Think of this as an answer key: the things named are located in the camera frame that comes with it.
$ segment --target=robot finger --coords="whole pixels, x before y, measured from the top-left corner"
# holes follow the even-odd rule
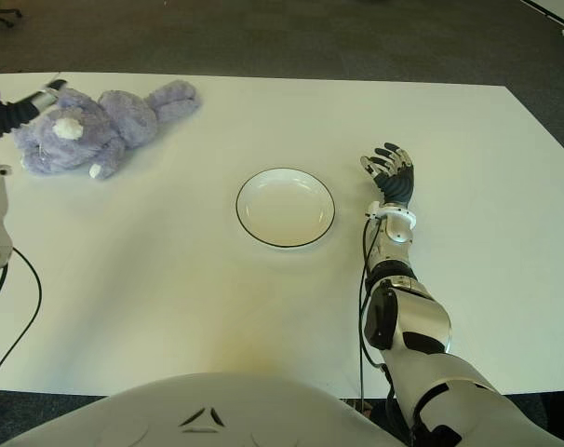
[[[385,167],[390,172],[390,175],[397,174],[396,163],[392,158],[388,156],[372,156],[370,160],[376,163],[378,166]]]
[[[399,155],[399,157],[402,160],[402,163],[404,164],[404,166],[412,166],[412,160],[410,159],[408,152],[406,152],[404,149],[400,148],[396,151],[396,153]]]
[[[373,179],[377,178],[377,176],[381,174],[384,174],[388,177],[390,176],[388,168],[386,168],[383,165],[377,165],[375,162],[370,160],[367,156],[360,157],[360,164]]]
[[[387,142],[385,145],[386,146],[387,145],[394,146],[394,147],[397,148],[397,150],[399,150],[399,148],[397,146],[395,146],[394,144],[391,144],[389,142]],[[384,148],[378,147],[378,148],[375,149],[375,152],[377,154],[379,154],[380,156],[389,156],[390,158],[392,158],[392,160],[394,160],[394,164],[396,165],[396,170],[401,170],[405,165],[402,157],[397,152],[395,152],[394,150],[388,149],[387,147],[384,147]]]

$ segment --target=white table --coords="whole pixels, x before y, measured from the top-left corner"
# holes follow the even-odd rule
[[[0,75],[15,101],[51,74]],[[62,74],[97,97],[176,76]],[[11,138],[7,229],[44,281],[42,313],[0,388],[105,395],[198,372],[282,374],[358,392],[356,290],[364,212],[358,158],[409,150],[418,216],[410,259],[447,308],[452,352],[502,392],[564,389],[564,149],[506,88],[185,76],[204,100],[107,182],[24,172]],[[268,248],[235,216],[239,186],[271,167],[313,173],[337,215],[314,246]],[[0,349],[35,287],[16,257]],[[366,390],[382,396],[380,372]]]

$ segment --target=purple plush toy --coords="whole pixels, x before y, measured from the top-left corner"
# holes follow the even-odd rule
[[[23,152],[21,164],[35,174],[55,174],[91,163],[89,175],[106,179],[127,149],[143,146],[158,124],[192,114],[199,102],[195,88],[177,80],[142,98],[120,90],[102,93],[98,102],[65,89],[58,109],[33,125],[13,131]]]

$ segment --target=plush toy foot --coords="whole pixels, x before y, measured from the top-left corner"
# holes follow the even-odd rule
[[[97,180],[108,179],[115,172],[116,172],[116,169],[110,169],[109,167],[99,165],[98,163],[94,163],[89,168],[89,176],[92,179],[97,179]]]

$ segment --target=plate rim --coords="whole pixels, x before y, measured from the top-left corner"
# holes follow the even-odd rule
[[[302,172],[303,174],[306,174],[310,177],[313,177],[314,179],[316,179],[316,181],[318,181],[323,187],[324,189],[328,192],[328,196],[331,200],[331,219],[329,220],[329,225],[327,226],[327,228],[323,231],[323,233],[321,233],[321,235],[319,235],[318,237],[316,237],[315,239],[309,240],[307,242],[304,242],[302,244],[297,244],[297,245],[278,245],[278,244],[274,244],[272,242],[267,242],[266,240],[263,240],[257,236],[255,236],[253,233],[251,233],[249,231],[249,229],[243,224],[243,220],[241,219],[240,214],[238,213],[238,199],[241,197],[241,193],[243,192],[243,189],[245,189],[245,186],[247,185],[247,183],[249,183],[252,179],[254,179],[255,177],[257,177],[260,174],[263,174],[264,172],[268,172],[270,170],[277,170],[277,169],[288,169],[288,170],[296,170],[298,172]],[[259,240],[261,243],[265,244],[265,245],[269,245],[270,247],[277,247],[279,249],[295,249],[298,247],[304,247],[305,245],[309,245],[309,244],[313,244],[314,242],[318,241],[320,238],[322,238],[324,235],[327,234],[327,232],[329,231],[329,229],[331,228],[332,224],[334,223],[334,220],[336,219],[336,202],[334,201],[334,196],[331,194],[330,190],[328,189],[328,187],[326,186],[325,183],[323,183],[321,180],[319,180],[315,175],[313,175],[310,172],[307,172],[305,170],[302,169],[296,169],[296,168],[289,168],[289,167],[277,167],[277,168],[269,168],[269,169],[264,169],[264,170],[260,170],[259,172],[251,175],[248,179],[246,179],[243,184],[241,184],[241,187],[238,188],[238,193],[236,193],[236,200],[235,200],[235,213],[236,213],[236,219],[238,220],[238,222],[241,224],[241,226],[243,227],[243,229],[249,233],[249,235],[251,237],[253,237],[254,239]]]

